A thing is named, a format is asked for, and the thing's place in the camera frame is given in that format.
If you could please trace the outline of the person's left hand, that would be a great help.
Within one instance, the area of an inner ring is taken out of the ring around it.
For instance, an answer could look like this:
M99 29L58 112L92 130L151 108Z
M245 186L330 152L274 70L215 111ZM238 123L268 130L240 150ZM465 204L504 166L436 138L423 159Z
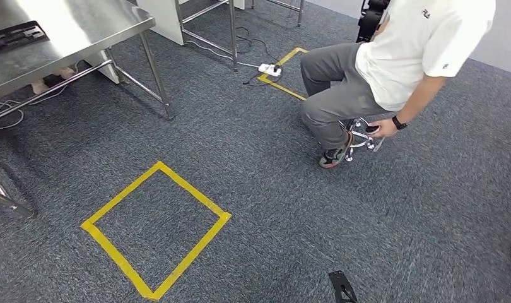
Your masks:
M386 138L394 136L398 129L396 125L393 123L392 119L383 119L379 121L375 121L369 124L367 127L369 134L373 138Z

